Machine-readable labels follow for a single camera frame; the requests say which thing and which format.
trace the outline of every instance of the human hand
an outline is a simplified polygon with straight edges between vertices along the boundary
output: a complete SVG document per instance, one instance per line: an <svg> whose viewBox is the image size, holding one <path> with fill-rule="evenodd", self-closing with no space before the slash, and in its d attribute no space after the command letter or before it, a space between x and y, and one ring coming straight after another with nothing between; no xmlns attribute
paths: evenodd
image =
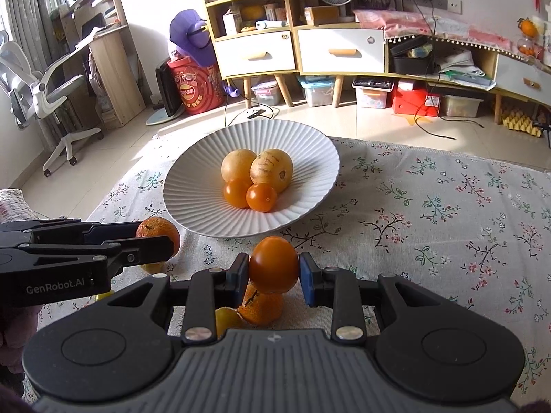
<svg viewBox="0 0 551 413"><path fill-rule="evenodd" d="M0 306L0 366L7 367L14 374L23 372L21 354L37 332L41 308Z"/></svg>

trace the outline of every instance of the clear plastic container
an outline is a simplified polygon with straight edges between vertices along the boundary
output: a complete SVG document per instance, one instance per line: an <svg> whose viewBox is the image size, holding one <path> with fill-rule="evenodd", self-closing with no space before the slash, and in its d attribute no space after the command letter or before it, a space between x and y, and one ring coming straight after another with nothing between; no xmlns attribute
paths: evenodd
<svg viewBox="0 0 551 413"><path fill-rule="evenodd" d="M310 107L329 106L333 103L335 79L325 78L308 82L303 76L298 77L304 88L306 101Z"/></svg>
<svg viewBox="0 0 551 413"><path fill-rule="evenodd" d="M358 107L386 108L388 92L370 88L356 87L356 102Z"/></svg>
<svg viewBox="0 0 551 413"><path fill-rule="evenodd" d="M462 96L444 96L440 116L476 118L478 105L482 99L464 98Z"/></svg>
<svg viewBox="0 0 551 413"><path fill-rule="evenodd" d="M275 80L260 82L252 87L252 90L257 102L266 106L276 106L283 98Z"/></svg>

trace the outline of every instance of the gray curtain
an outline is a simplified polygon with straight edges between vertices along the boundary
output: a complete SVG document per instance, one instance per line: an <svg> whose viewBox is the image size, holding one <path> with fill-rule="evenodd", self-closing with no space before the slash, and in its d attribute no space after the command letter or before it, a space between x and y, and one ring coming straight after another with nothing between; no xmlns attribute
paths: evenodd
<svg viewBox="0 0 551 413"><path fill-rule="evenodd" d="M31 67L42 73L61 56L53 33L49 6L58 0L6 0L8 21L13 41L25 52ZM68 104L56 110L56 115L68 132L82 129L82 124ZM61 134L52 117L39 120L46 145L53 151Z"/></svg>

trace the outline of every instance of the purple hat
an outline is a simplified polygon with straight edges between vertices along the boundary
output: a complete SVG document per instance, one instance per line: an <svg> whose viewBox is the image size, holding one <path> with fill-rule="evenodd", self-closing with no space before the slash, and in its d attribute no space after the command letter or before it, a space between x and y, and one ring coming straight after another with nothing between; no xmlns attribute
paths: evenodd
<svg viewBox="0 0 551 413"><path fill-rule="evenodd" d="M206 25L206 21L201 19L194 9L179 12L170 23L170 41L202 67L216 63L216 55Z"/></svg>

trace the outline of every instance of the plate rim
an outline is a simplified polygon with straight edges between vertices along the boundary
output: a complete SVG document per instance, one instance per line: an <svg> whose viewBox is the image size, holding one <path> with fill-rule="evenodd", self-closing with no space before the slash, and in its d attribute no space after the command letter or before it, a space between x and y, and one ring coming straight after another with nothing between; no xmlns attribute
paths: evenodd
<svg viewBox="0 0 551 413"><path fill-rule="evenodd" d="M226 127L222 127L221 129L218 129L218 130L215 130L214 132L211 132L209 133L208 135L206 136L203 136L203 138L197 140L196 142L194 142L190 147L188 147L186 150L184 150L184 152L182 152L180 154L180 156L175 160L174 163L172 163L172 165L170 166L170 169L169 171L166 173L166 177L165 177L165 182L164 182L164 185L163 185L163 204L165 205L165 209L166 209L166 212L167 214L179 225L181 226L183 229L191 232L191 233L194 233L194 234L197 234L197 235L200 235L200 236L204 236L204 237L211 237L211 238L216 238L216 239L235 239L235 238L244 238L244 237L252 237L252 236L256 236L256 235L260 235L260 234L265 234L265 233L269 233L269 232L273 232L273 231L276 231L276 230L279 230L279 229L282 229L282 228L285 228L286 226L290 225L291 223L294 223L300 219L302 219L303 217L305 217L307 214L311 213L313 210L315 210L319 205L321 205L321 202L323 202L325 199L327 199L327 197L329 196L330 192L334 189L335 187L335 183L337 182L337 178L338 178L338 175L339 175L339 169L341 168L341 157L339 156L339 152L337 150L337 147L335 146L335 144L333 143L333 141L331 140L331 138L329 138L326 134L324 134L322 131L316 129L315 127L312 127L308 124L304 124L304 123L300 123L298 121L291 121L289 119L271 119L271 120L264 120L264 119L256 119L256 120L250 120L250 121L245 121L246 123L250 123L250 122L253 122L253 123L269 123L269 122L277 122L277 123L292 123L292 124L302 124L302 125L305 125L306 127L312 129L312 130L315 130L316 132L320 133L321 135L323 135L327 141L330 143L330 145L333 147L333 150L335 151L335 154L337 156L337 170L335 172L335 175L334 175L334 178L333 178L333 182L331 183L331 186L329 187L328 186L328 189L326 191L325 194L323 194L323 197L320 198L320 200L312 207L310 208L309 210L307 210L306 212L304 212L303 214L301 214L300 216L298 216L297 218L295 219L292 219L290 220L289 222L286 222L286 223L283 223L281 224L280 226L278 226L277 228L275 229L266 229L266 230L262 230L262 231L259 231L259 232L255 232L255 233L252 233L252 234L239 234L239 235L217 235L217 234L204 234L204 233L200 233L198 231L195 231L195 230L192 230L191 228L188 228L188 227L185 227L184 225L182 225L180 222L178 222L174 216L170 213L168 207L166 206L166 198L165 198L165 190L166 190L166 181L168 180L169 178L169 175L170 173L172 172L172 170L174 169L174 165L177 163L178 160L180 160L180 158L182 158L184 156L184 154L186 152L188 152L188 150L190 150L192 147L194 147L197 143L199 143L200 141L203 141L205 138L208 138L209 136L211 135L214 135L215 133L221 131L221 130L224 130L224 129L228 129L228 128L231 128L233 126L237 126L239 124L243 124L243 123L238 123L238 124L233 124L233 125L229 125L229 126L226 126Z"/></svg>

